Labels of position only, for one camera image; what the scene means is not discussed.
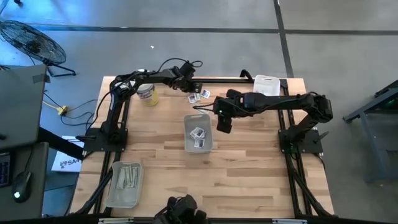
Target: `desk fan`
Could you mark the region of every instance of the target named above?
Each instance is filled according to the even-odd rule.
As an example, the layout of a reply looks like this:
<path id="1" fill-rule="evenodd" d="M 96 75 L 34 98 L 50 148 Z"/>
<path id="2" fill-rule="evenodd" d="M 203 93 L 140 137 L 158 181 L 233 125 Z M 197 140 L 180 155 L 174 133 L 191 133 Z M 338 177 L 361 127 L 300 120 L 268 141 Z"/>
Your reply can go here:
<path id="1" fill-rule="evenodd" d="M 54 75 L 50 68 L 47 68 L 52 77 L 76 75 L 72 69 L 60 66 L 67 60 L 67 55 L 62 47 L 37 29 L 18 21 L 8 20 L 0 22 L 0 34 L 12 46 L 28 56 L 47 66 L 55 66 L 71 72 Z"/>

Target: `gray floor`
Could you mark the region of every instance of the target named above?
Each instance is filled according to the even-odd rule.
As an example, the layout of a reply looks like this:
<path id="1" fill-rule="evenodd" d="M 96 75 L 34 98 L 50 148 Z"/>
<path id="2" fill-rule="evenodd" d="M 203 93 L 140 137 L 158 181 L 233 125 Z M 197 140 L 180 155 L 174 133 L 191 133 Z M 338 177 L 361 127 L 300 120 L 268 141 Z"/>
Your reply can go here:
<path id="1" fill-rule="evenodd" d="M 286 29 L 398 28 L 395 0 L 280 0 L 280 6 Z M 9 2 L 0 19 L 73 26 L 278 28 L 272 0 L 120 0 L 118 4 L 105 0 L 25 0 L 23 8 Z M 45 33 L 65 49 L 64 65 L 79 73 L 73 78 L 53 78 L 46 89 L 54 100 L 72 107 L 96 98 L 104 75 L 156 69 L 169 57 L 203 60 L 198 76 L 235 77 L 245 68 L 252 74 L 286 77 L 278 34 Z M 323 140 L 324 160 L 336 214 L 396 222 L 397 184 L 364 183 L 364 176 L 375 170 L 368 142 L 359 122 L 347 125 L 341 117 L 397 79 L 398 36 L 287 35 L 287 45 L 295 77 L 305 79 L 308 91 L 326 94 L 332 102 L 334 120 L 318 128 L 330 132 Z M 0 42 L 0 52 L 0 64 L 32 63 L 5 42 Z M 93 111 L 94 106 L 87 105 L 75 115 Z M 62 125 L 53 109 L 44 106 L 43 114 L 46 119 L 41 125 L 56 134 L 84 133 L 84 127 Z M 54 155 L 52 151 L 49 165 Z M 44 213 L 65 213 L 71 187 L 55 188 L 73 184 L 75 177 L 48 171 Z M 59 195 L 64 196 L 61 202 L 54 200 Z"/>

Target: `clear plastic tray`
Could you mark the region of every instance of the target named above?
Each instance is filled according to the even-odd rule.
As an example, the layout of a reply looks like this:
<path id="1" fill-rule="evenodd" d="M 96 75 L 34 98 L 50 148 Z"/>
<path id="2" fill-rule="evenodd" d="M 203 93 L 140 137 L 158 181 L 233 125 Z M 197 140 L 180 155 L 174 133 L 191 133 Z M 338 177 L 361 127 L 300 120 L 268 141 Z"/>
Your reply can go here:
<path id="1" fill-rule="evenodd" d="M 138 167 L 138 184 L 137 187 L 125 187 L 124 189 L 117 189 L 116 183 L 122 166 Z M 139 201 L 142 188 L 142 180 L 144 178 L 144 169 L 138 162 L 115 162 L 112 165 L 113 175 L 111 186 L 109 188 L 108 198 L 105 205 L 110 208 L 134 208 Z"/>
<path id="2" fill-rule="evenodd" d="M 266 75 L 256 75 L 254 79 L 253 92 L 262 93 L 266 96 L 279 96 L 280 80 Z"/>
<path id="3" fill-rule="evenodd" d="M 205 145 L 202 148 L 194 147 L 195 140 L 191 138 L 191 131 L 196 127 L 206 131 Z M 186 115 L 184 117 L 185 150 L 190 153 L 207 153 L 213 149 L 213 135 L 211 133 L 211 119 L 208 114 Z"/>

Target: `fan stand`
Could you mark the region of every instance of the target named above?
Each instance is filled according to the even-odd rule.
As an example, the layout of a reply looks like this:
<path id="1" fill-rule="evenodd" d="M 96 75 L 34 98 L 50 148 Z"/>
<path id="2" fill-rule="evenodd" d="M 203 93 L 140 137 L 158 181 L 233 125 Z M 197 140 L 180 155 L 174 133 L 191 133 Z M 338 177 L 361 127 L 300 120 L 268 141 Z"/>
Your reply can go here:
<path id="1" fill-rule="evenodd" d="M 65 68 L 65 67 L 60 66 L 60 65 L 56 65 L 56 64 L 48 61 L 47 59 L 44 59 L 43 63 L 47 66 L 47 70 L 49 71 L 49 74 L 50 74 L 51 77 L 64 77 L 64 76 L 70 76 L 70 75 L 75 76 L 76 75 L 76 72 L 74 70 L 69 69 L 69 68 Z M 58 67 L 58 68 L 62 68 L 62 69 L 67 70 L 67 71 L 69 71 L 71 73 L 66 73 L 66 74 L 61 74 L 61 75 L 54 75 L 53 71 L 51 71 L 51 69 L 50 69 L 50 66 L 55 66 L 55 67 Z"/>

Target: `wooden table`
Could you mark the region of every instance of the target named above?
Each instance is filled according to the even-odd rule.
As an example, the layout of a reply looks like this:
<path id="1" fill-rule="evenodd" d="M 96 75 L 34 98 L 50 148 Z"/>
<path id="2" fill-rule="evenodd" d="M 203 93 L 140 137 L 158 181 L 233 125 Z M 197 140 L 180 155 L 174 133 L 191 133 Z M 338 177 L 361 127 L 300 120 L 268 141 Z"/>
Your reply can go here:
<path id="1" fill-rule="evenodd" d="M 104 77 L 99 98 L 109 91 L 114 77 Z M 287 79 L 290 95 L 306 93 L 301 78 Z M 212 103 L 215 96 L 225 96 L 228 89 L 252 91 L 252 84 L 203 84 L 211 91 L 210 98 L 200 104 Z M 160 101 L 153 107 L 132 97 L 127 128 L 129 137 L 121 161 L 141 162 L 144 182 L 139 205 L 133 209 L 113 209 L 113 217 L 153 217 L 164 208 L 170 196 L 190 194 L 199 209 L 208 217 L 272 218 L 293 217 L 292 199 L 285 158 L 280 152 L 276 111 L 266 111 L 252 118 L 233 119 L 231 134 L 216 130 L 213 114 L 214 149 L 209 154 L 191 155 L 184 151 L 183 118 L 197 114 L 188 102 L 188 94 L 157 85 Z M 110 98 L 99 110 L 98 127 L 106 119 Z M 294 111 L 298 123 L 306 115 Z M 77 211 L 89 199 L 100 179 L 104 153 L 93 153 L 83 161 L 71 212 Z M 328 184 L 319 158 L 302 155 L 307 185 L 324 208 L 333 213 Z M 108 188 L 103 195 L 103 204 Z M 301 190 L 298 190 L 303 209 Z"/>

